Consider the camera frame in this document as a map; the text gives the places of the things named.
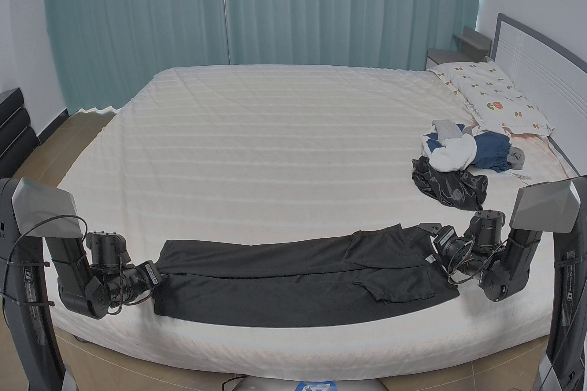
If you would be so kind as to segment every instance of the bed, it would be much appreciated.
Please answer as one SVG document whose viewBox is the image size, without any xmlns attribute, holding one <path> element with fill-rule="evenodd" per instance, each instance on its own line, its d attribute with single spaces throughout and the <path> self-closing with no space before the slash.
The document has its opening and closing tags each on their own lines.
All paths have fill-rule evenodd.
<svg viewBox="0 0 587 391">
<path fill-rule="evenodd" d="M 519 64 L 527 50 L 518 35 L 533 36 L 507 20 L 498 21 L 505 40 L 498 30 L 494 59 L 518 85 L 530 75 Z M 544 50 L 532 57 L 545 57 Z M 578 70 L 585 73 L 587 66 Z M 532 99 L 542 108 L 544 95 Z M 465 105 L 429 71 L 173 68 L 120 110 L 60 188 L 74 195 L 91 230 L 123 234 L 136 262 L 156 260 L 167 239 L 277 243 L 422 221 L 463 233 L 472 212 L 442 206 L 411 180 L 422 134 L 443 118 L 472 123 Z M 574 144 L 561 137 L 556 154 L 546 138 L 512 139 L 526 153 L 533 183 L 572 175 L 562 153 Z M 484 207 L 509 217 L 525 182 L 473 172 L 489 178 Z M 156 316 L 151 304 L 97 322 L 62 306 L 52 269 L 47 285 L 56 326 L 137 358 L 268 378 L 347 380 L 449 367 L 547 334 L 552 263 L 552 235 L 545 234 L 528 285 L 503 302 L 489 302 L 469 282 L 460 286 L 459 298 L 433 308 L 323 328 L 195 323 Z"/>
</svg>

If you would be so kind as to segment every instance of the blue sticker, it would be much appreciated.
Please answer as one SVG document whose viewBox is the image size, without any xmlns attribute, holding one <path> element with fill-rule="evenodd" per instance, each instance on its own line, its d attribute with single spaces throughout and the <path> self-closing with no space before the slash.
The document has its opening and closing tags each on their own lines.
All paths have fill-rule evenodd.
<svg viewBox="0 0 587 391">
<path fill-rule="evenodd" d="M 334 381 L 302 381 L 295 391 L 338 391 Z"/>
</svg>

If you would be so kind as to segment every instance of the shiny black fabric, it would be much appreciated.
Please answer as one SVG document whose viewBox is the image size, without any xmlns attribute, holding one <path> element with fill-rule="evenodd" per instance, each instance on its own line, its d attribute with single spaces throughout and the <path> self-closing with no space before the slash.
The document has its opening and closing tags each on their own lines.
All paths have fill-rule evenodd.
<svg viewBox="0 0 587 391">
<path fill-rule="evenodd" d="M 167 278 L 153 294 L 156 314 L 231 326 L 352 324 L 459 295 L 429 234 L 400 225 L 256 246 L 166 241 L 157 268 Z"/>
<path fill-rule="evenodd" d="M 441 173 L 430 166 L 425 156 L 412 160 L 412 164 L 412 180 L 428 197 L 461 210 L 483 210 L 482 204 L 487 197 L 487 176 L 474 176 L 469 171 Z"/>
</svg>

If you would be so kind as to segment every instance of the floral pillowcase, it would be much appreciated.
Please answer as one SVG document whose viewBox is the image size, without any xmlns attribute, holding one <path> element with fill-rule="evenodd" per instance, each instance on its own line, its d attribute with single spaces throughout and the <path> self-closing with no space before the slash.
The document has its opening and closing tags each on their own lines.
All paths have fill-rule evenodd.
<svg viewBox="0 0 587 391">
<path fill-rule="evenodd" d="M 495 62 L 455 62 L 429 70 L 465 101 L 479 124 L 501 126 L 517 134 L 550 135 L 552 126 L 546 117 Z"/>
</svg>

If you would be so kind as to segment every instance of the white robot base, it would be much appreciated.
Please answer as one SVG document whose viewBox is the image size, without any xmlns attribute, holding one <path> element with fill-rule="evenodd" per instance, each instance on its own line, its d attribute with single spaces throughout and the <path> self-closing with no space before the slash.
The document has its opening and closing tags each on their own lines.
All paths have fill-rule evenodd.
<svg viewBox="0 0 587 391">
<path fill-rule="evenodd" d="M 387 391 L 379 380 L 300 382 L 247 376 L 234 391 Z"/>
</svg>

